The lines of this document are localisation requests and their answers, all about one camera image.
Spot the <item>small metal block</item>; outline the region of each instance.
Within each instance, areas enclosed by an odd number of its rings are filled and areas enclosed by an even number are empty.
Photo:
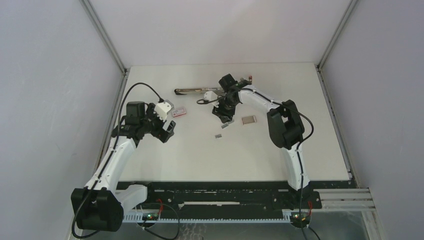
[[[256,116],[245,116],[241,118],[243,125],[256,123]]]
[[[232,119],[229,122],[224,123],[224,125],[221,126],[222,129],[225,129],[226,127],[228,127],[230,124],[234,123],[234,119]]]

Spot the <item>small box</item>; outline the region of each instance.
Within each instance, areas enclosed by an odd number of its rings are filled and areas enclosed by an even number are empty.
[[[241,118],[243,125],[256,123],[256,116],[245,116]]]
[[[185,115],[185,114],[186,114],[186,109],[184,107],[180,107],[172,111],[173,118],[181,116],[181,115]]]

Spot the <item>black cable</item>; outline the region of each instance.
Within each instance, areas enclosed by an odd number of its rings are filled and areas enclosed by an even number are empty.
[[[227,95],[224,95],[224,96],[218,95],[218,97],[216,99],[212,100],[212,101],[205,100],[205,99],[199,99],[199,100],[196,101],[196,103],[199,104],[199,105],[206,105],[206,104],[210,104],[210,103],[214,103],[216,101],[219,101],[221,98],[224,98],[226,96]]]
[[[299,144],[296,147],[297,159],[299,160],[300,174],[301,174],[300,175],[300,199],[299,199],[299,218],[298,219],[300,220],[300,229],[302,230],[303,237],[306,240],[308,240],[308,237],[306,236],[306,233],[305,233],[305,230],[304,230],[304,226],[302,225],[302,197],[303,197],[303,190],[304,190],[304,168],[303,168],[303,164],[302,164],[302,160],[301,160],[301,155],[299,153],[299,148],[300,148],[301,144],[303,142],[305,142],[307,139],[309,139],[312,136],[312,134],[314,133],[314,124],[312,124],[312,121],[307,116],[303,115],[302,113],[300,113],[300,112],[298,112],[298,111],[296,111],[296,110],[288,107],[287,105],[285,105],[283,103],[278,103],[278,102],[272,101],[271,99],[268,99],[267,97],[265,97],[264,95],[260,94],[257,91],[254,91],[253,89],[250,89],[250,88],[241,88],[239,91],[241,91],[241,90],[251,91],[252,93],[259,95],[260,97],[262,97],[263,99],[265,99],[266,101],[268,101],[268,102],[270,102],[272,104],[280,105],[280,106],[282,106],[282,107],[284,107],[284,108],[286,108],[286,109],[288,109],[288,110],[290,110],[290,111],[292,111],[294,113],[297,113],[300,116],[302,116],[306,121],[308,121],[308,123],[310,124],[311,130],[310,130],[309,135],[306,136],[301,141],[299,141]]]
[[[160,103],[162,103],[162,102],[164,102],[164,99],[150,86],[150,85],[148,85],[148,84],[146,84],[146,83],[144,83],[144,82],[137,82],[137,83],[135,83],[134,85],[132,85],[129,89],[128,89],[128,91],[126,92],[126,94],[125,94],[125,96],[123,97],[123,100],[122,100],[122,104],[121,104],[121,106],[120,106],[120,108],[119,108],[119,114],[118,114],[118,119],[121,119],[121,113],[122,113],[122,108],[124,107],[124,103],[125,103],[125,100],[127,99],[127,96],[128,96],[128,94],[131,92],[131,90],[135,87],[135,86],[137,86],[137,85],[144,85],[144,86],[147,86],[148,88],[150,88],[158,97],[159,97],[159,102]],[[109,154],[109,157],[107,157],[107,160],[106,160],[106,162],[104,163],[104,165],[103,165],[103,167],[101,168],[101,170],[100,170],[100,173],[98,174],[98,176],[97,176],[97,178],[98,179],[100,179],[100,177],[102,176],[102,174],[103,174],[103,171],[106,169],[106,166],[108,165],[108,163],[109,163],[109,161],[111,160],[111,157],[112,157],[112,154],[115,152],[115,148],[117,147],[117,143],[118,143],[118,139],[119,139],[119,132],[120,132],[120,129],[121,129],[121,124],[122,124],[122,122],[124,121],[124,118],[122,118],[121,120],[120,120],[120,122],[118,123],[118,128],[117,128],[117,135],[116,135],[116,140],[115,140],[115,144],[113,145],[113,149],[110,151],[110,154]],[[91,189],[88,191],[88,193],[87,193],[87,195],[84,197],[84,199],[81,201],[81,203],[79,204],[79,207],[78,207],[78,209],[76,210],[76,212],[75,212],[75,215],[73,216],[73,220],[72,220],[72,227],[71,227],[71,232],[72,232],[72,235],[73,235],[73,237],[74,238],[76,238],[76,239],[86,239],[86,238],[89,238],[89,237],[91,237],[91,236],[93,236],[93,235],[95,235],[95,234],[97,234],[97,233],[99,233],[100,231],[99,230],[97,230],[97,231],[94,231],[94,232],[92,232],[92,233],[90,233],[90,234],[88,234],[88,235],[85,235],[85,236],[79,236],[79,235],[77,235],[77,233],[75,232],[75,223],[77,222],[77,218],[78,218],[78,215],[79,215],[79,213],[80,213],[80,211],[81,211],[81,208],[82,208],[82,206],[84,205],[84,203],[88,200],[88,199],[90,199],[90,195],[91,195],[91,193],[93,192],[93,189],[95,188],[95,186],[97,185],[97,183],[98,183],[98,181],[96,180],[95,182],[94,182],[94,184],[93,184],[93,186],[91,187]]]
[[[97,230],[97,231],[94,231],[94,232],[92,232],[92,233],[90,233],[90,234],[87,234],[87,235],[84,235],[84,236],[79,236],[79,235],[77,235],[77,233],[75,232],[75,223],[77,222],[77,217],[78,217],[78,214],[80,213],[80,211],[81,211],[81,208],[83,207],[83,204],[89,199],[89,197],[90,197],[90,195],[92,194],[92,191],[93,191],[93,189],[94,189],[94,187],[97,185],[97,180],[94,182],[94,184],[93,184],[93,186],[91,187],[91,189],[88,191],[88,193],[87,193],[87,195],[84,197],[84,199],[81,201],[81,203],[79,204],[79,207],[78,207],[78,209],[76,210],[76,212],[75,212],[75,216],[73,216],[73,220],[72,220],[72,227],[71,227],[71,232],[72,232],[72,236],[74,237],[74,238],[76,238],[76,239],[86,239],[86,238],[89,238],[89,237],[91,237],[91,236],[93,236],[93,235],[95,235],[95,234],[98,234],[100,231],[99,230]]]
[[[178,235],[180,234],[180,217],[178,216],[178,213],[177,213],[177,211],[173,208],[173,207],[171,207],[170,205],[167,205],[167,204],[164,204],[164,203],[155,203],[155,202],[152,202],[152,203],[146,203],[146,205],[161,205],[161,206],[166,206],[166,207],[168,207],[168,208],[170,208],[170,209],[172,209],[173,210],[173,212],[175,213],[175,215],[176,215],[176,218],[178,219],[178,225],[177,225],[177,227],[178,227],[178,229],[176,230],[176,235],[173,237],[173,238],[167,238],[167,237],[164,237],[164,236],[161,236],[161,235],[159,235],[159,234],[157,234],[157,233],[155,233],[155,232],[152,232],[151,230],[149,230],[148,228],[143,228],[146,232],[148,232],[149,234],[151,234],[151,235],[153,235],[153,236],[156,236],[156,237],[158,237],[158,238],[160,238],[160,239],[163,239],[163,240],[175,240],[175,239],[177,239],[178,238]],[[146,218],[144,221],[143,221],[143,223],[141,224],[141,227],[143,227],[143,225],[146,223],[146,221],[147,221],[148,219]]]
[[[318,236],[317,232],[316,232],[316,231],[314,231],[314,230],[312,229],[312,227],[308,226],[307,228],[308,228],[308,229],[310,229],[310,230],[313,232],[313,234],[315,234],[315,236],[318,238],[318,240],[321,240],[320,236]]]

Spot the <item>gray wall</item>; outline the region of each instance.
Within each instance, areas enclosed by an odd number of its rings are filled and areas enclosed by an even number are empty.
[[[363,0],[324,77],[390,240],[422,239],[424,1]]]
[[[77,0],[0,3],[0,239],[65,239],[121,73]]]

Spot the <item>white wall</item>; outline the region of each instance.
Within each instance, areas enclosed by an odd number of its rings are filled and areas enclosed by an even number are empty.
[[[92,0],[126,67],[320,60],[350,0]]]
[[[0,239],[64,239],[121,73],[77,0],[1,1],[0,73]]]
[[[390,240],[423,239],[424,1],[361,1],[324,66]]]

